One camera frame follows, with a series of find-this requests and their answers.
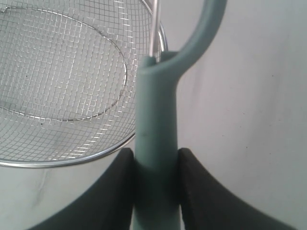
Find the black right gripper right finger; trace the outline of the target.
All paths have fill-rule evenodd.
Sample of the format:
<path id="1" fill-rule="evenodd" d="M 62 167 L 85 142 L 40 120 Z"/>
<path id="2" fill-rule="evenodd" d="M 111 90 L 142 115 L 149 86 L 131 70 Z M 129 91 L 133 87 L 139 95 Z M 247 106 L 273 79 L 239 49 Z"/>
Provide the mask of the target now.
<path id="1" fill-rule="evenodd" d="M 178 151 L 180 205 L 187 230 L 292 230 L 216 180 L 190 149 Z"/>

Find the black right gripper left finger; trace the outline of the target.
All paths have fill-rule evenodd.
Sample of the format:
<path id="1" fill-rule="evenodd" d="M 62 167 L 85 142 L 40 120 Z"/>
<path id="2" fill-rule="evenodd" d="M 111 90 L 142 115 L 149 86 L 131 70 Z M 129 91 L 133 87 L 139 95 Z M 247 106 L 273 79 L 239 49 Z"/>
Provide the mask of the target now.
<path id="1" fill-rule="evenodd" d="M 34 230 L 128 230 L 134 204 L 134 156 L 123 148 L 79 198 Z"/>

